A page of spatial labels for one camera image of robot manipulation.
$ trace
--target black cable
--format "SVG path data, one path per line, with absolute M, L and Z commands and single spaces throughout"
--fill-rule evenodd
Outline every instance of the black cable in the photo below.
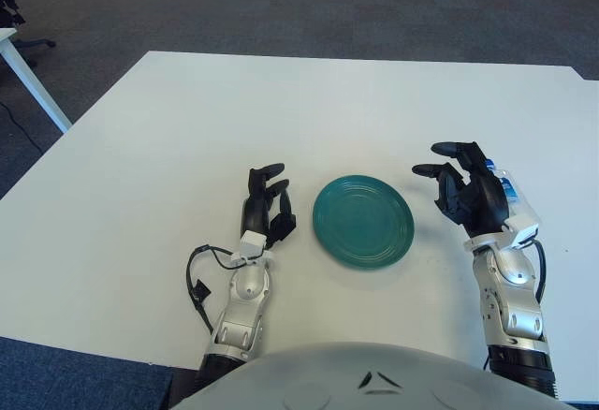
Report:
M 541 299 L 543 299 L 543 294 L 545 293 L 545 282 L 547 280 L 547 262 L 545 259 L 545 250 L 543 249 L 543 243 L 539 240 L 533 239 L 526 246 L 522 246 L 522 248 L 528 248 L 529 246 L 534 245 L 536 248 L 536 252 L 539 255 L 539 286 L 536 288 L 536 293 L 534 293 L 534 297 L 536 301 L 540 304 Z M 487 365 L 489 365 L 489 356 L 485 360 L 485 364 L 483 365 L 483 371 L 487 369 Z
M 10 121 L 21 130 L 21 132 L 27 137 L 27 139 L 29 140 L 29 142 L 39 151 L 39 155 L 43 155 L 44 152 L 39 147 L 39 145 L 33 141 L 33 139 L 29 136 L 29 134 L 27 133 L 27 131 L 25 131 L 25 128 L 22 127 L 19 123 L 17 123 L 17 121 L 15 120 L 14 115 L 12 114 L 12 110 L 10 110 L 8 108 L 8 106 L 6 104 L 4 104 L 2 101 L 0 101 L 0 106 L 2 106 L 4 109 L 7 110 L 8 118 L 10 118 Z
M 228 251 L 227 249 L 219 248 L 217 246 L 210 246 L 208 244 L 204 244 L 203 246 L 199 246 L 198 248 L 194 249 L 191 255 L 189 256 L 189 260 L 187 261 L 187 267 L 185 268 L 185 282 L 187 284 L 187 293 L 189 294 L 189 299 L 192 301 L 194 307 L 196 308 L 197 312 L 202 318 L 202 321 L 204 321 L 206 328 L 208 328 L 208 332 L 212 334 L 214 328 L 212 327 L 210 319 L 206 314 L 206 310 L 202 305 L 202 302 L 210 295 L 210 290 L 199 280 L 197 280 L 195 287 L 191 282 L 191 264 L 198 254 L 204 253 L 206 251 L 211 251 L 218 265 L 225 270 L 238 270 L 239 268 L 243 268 L 247 264 L 242 263 L 240 265 L 237 265 L 236 267 L 225 266 L 221 262 L 220 258 L 218 258 L 216 252 L 218 251 L 219 253 L 223 253 L 228 256 L 232 255 L 233 253 Z

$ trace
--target office chair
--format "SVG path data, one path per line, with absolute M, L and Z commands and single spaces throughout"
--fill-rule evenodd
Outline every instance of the office chair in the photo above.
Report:
M 18 24 L 25 23 L 25 19 L 18 12 L 19 5 L 15 0 L 0 0 L 0 27 L 2 28 L 12 28 Z M 23 55 L 22 51 L 25 48 L 36 47 L 39 45 L 46 45 L 50 48 L 54 48 L 56 46 L 56 42 L 53 40 L 49 40 L 47 38 L 40 38 L 38 40 L 14 40 L 12 42 L 14 47 L 19 50 L 21 56 L 30 67 L 34 67 L 37 65 L 36 61 L 32 61 L 31 59 L 27 59 L 26 56 Z

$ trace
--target dark blue carpet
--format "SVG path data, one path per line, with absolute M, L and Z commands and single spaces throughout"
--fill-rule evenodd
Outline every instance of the dark blue carpet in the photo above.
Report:
M 0 409 L 158 409 L 172 370 L 0 337 Z

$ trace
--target black connector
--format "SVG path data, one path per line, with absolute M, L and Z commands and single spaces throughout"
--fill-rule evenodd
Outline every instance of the black connector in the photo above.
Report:
M 518 382 L 552 398 L 557 397 L 551 359 L 544 352 L 489 346 L 489 368 L 495 374 Z

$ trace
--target black fingertip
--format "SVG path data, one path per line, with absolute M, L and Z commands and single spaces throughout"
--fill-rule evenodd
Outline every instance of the black fingertip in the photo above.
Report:
M 436 154 L 455 157 L 458 153 L 458 143 L 455 141 L 440 141 L 439 143 L 434 143 L 431 146 L 431 151 Z
M 441 167 L 433 164 L 420 164 L 412 167 L 412 172 L 418 176 L 424 176 L 427 178 L 436 178 L 439 175 Z

